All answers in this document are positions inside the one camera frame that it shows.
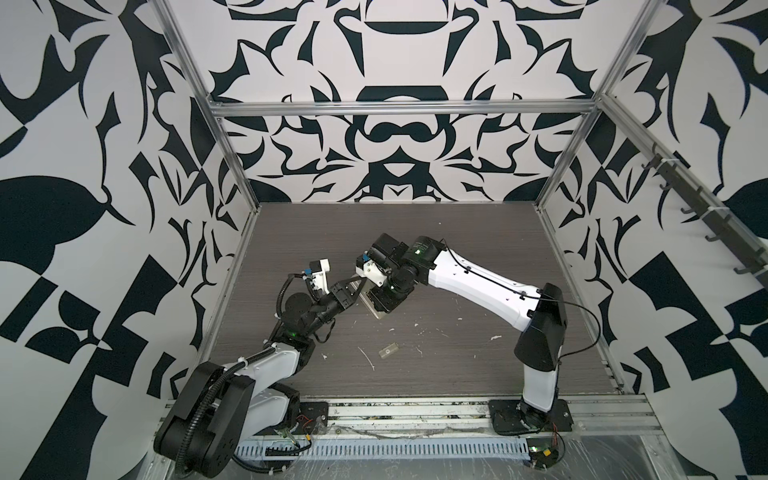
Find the white remote control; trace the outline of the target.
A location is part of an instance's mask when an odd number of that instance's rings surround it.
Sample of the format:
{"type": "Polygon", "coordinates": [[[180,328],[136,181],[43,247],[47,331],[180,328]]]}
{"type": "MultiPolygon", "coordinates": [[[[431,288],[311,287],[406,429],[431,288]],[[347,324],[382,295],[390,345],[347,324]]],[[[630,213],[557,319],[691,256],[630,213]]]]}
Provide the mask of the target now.
{"type": "Polygon", "coordinates": [[[366,307],[366,309],[378,320],[383,319],[387,313],[384,311],[380,311],[376,308],[376,305],[374,304],[374,301],[371,299],[369,293],[373,287],[373,284],[367,283],[361,291],[361,294],[359,296],[359,301],[366,307]]]}

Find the remote battery cover beige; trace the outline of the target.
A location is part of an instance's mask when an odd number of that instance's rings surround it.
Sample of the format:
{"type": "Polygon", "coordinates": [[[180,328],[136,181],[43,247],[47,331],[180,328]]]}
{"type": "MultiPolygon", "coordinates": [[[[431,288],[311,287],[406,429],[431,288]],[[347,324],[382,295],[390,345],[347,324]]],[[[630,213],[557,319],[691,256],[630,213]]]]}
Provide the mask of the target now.
{"type": "Polygon", "coordinates": [[[391,357],[394,353],[397,353],[399,351],[399,345],[397,343],[391,343],[387,345],[386,347],[382,348],[378,354],[379,357],[382,360],[385,360],[389,357],[391,357]]]}

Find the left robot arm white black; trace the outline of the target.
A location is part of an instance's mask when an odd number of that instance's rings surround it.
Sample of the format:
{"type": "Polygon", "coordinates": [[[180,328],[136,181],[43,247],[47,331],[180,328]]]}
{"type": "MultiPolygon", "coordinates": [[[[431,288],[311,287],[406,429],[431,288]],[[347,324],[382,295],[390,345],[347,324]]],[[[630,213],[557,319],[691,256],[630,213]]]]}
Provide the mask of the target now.
{"type": "Polygon", "coordinates": [[[299,393],[284,380],[300,372],[313,355],[322,327],[331,328],[354,306],[367,281],[353,276],[327,286],[321,273],[291,274],[276,299],[276,325],[263,349],[219,365],[206,361],[192,372],[157,432],[153,450],[173,461],[174,476],[214,478],[236,449],[265,430],[292,431],[299,422],[299,393]],[[306,289],[288,295],[297,278],[306,289]]]}

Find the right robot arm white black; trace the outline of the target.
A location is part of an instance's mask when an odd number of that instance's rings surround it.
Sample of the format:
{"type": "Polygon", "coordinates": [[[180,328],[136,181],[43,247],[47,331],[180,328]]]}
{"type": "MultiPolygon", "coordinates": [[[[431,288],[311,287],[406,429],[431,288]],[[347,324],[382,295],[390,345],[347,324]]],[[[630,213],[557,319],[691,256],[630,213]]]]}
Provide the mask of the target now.
{"type": "Polygon", "coordinates": [[[372,283],[367,298],[376,313],[393,312],[423,285],[456,294],[501,318],[520,332],[514,355],[523,365],[522,418],[543,420],[552,412],[568,324],[559,287],[513,281],[428,236],[407,245],[383,234],[358,257],[356,272],[372,283]]]}

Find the small circuit board right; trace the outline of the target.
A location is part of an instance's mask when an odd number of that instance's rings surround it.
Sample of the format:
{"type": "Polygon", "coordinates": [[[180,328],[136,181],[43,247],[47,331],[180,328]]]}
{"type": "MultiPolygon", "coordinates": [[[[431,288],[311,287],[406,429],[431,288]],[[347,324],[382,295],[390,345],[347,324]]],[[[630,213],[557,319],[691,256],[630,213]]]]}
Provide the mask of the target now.
{"type": "Polygon", "coordinates": [[[524,464],[538,471],[548,471],[558,465],[565,457],[566,444],[556,438],[549,444],[533,439],[528,444],[528,459],[524,464]]]}

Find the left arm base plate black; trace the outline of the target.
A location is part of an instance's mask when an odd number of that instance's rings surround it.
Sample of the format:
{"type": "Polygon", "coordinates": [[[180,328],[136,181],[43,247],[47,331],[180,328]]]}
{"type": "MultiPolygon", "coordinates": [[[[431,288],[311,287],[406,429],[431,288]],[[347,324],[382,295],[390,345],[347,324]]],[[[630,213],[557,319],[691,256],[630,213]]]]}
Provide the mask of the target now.
{"type": "Polygon", "coordinates": [[[326,401],[301,401],[289,406],[284,418],[277,425],[263,429],[261,434],[277,434],[284,430],[314,434],[326,427],[329,407],[326,401]]]}

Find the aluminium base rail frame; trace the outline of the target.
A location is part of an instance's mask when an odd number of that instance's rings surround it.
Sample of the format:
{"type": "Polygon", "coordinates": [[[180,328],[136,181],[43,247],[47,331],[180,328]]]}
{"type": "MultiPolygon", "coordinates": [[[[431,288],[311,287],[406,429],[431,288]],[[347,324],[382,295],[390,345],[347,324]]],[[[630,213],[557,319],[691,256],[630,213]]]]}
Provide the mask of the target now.
{"type": "MultiPolygon", "coordinates": [[[[571,432],[542,432],[524,436],[496,434],[489,418],[488,402],[493,399],[518,400],[516,396],[483,397],[389,397],[389,398],[313,398],[326,401],[329,416],[324,429],[309,434],[312,441],[338,439],[405,438],[526,438],[550,440],[553,437],[583,436],[659,436],[663,429],[649,401],[638,395],[567,395],[562,398],[573,417],[571,432]]],[[[259,394],[256,406],[247,412],[245,425],[236,429],[230,442],[239,445],[269,439],[289,446],[305,441],[304,435],[284,430],[261,434],[273,426],[266,418],[278,413],[282,401],[270,394],[259,394]]]]}

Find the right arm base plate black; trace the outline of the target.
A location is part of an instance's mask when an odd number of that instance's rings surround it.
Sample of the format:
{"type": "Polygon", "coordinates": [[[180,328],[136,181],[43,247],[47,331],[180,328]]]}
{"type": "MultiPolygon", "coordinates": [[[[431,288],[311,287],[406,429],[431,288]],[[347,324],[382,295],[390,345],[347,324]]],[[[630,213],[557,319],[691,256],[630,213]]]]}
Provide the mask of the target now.
{"type": "Polygon", "coordinates": [[[493,431],[502,436],[524,436],[542,432],[571,432],[573,417],[565,400],[556,398],[552,408],[541,411],[523,400],[493,399],[488,402],[493,431]]]}

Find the horizontal aluminium frame bar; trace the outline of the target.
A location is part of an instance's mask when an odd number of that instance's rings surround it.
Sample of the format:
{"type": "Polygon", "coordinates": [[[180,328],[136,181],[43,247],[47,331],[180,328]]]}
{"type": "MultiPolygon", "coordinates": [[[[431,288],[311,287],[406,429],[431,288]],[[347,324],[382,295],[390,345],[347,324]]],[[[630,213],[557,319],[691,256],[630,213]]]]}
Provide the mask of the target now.
{"type": "Polygon", "coordinates": [[[210,102],[216,117],[318,116],[318,115],[420,115],[585,113],[596,102],[565,100],[461,100],[461,101],[363,101],[363,102],[210,102]]]}

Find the grey wall hook rack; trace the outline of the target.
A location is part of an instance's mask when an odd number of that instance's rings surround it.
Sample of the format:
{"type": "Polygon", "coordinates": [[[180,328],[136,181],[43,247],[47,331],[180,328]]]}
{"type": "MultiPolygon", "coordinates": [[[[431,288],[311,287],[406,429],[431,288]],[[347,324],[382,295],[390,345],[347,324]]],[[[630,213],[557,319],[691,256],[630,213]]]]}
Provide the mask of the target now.
{"type": "Polygon", "coordinates": [[[735,214],[719,200],[679,159],[663,158],[653,146],[651,159],[642,165],[644,171],[661,176],[662,191],[673,191],[684,202],[684,215],[693,215],[710,231],[705,239],[721,243],[739,262],[736,275],[753,277],[767,289],[767,246],[735,214]]]}

